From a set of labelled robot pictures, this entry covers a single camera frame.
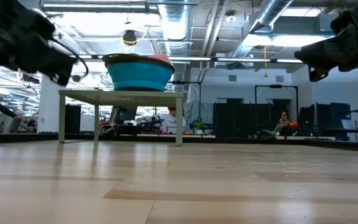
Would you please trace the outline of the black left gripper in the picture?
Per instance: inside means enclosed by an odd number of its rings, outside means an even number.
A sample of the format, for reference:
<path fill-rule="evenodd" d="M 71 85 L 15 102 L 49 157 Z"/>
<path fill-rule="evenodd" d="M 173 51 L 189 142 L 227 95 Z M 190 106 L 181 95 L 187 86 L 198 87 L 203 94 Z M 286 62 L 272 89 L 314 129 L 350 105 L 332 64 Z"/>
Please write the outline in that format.
<path fill-rule="evenodd" d="M 46 73 L 57 85 L 67 86 L 77 59 L 49 46 L 54 31 L 46 18 L 13 18 L 9 33 L 16 49 L 9 68 Z"/>

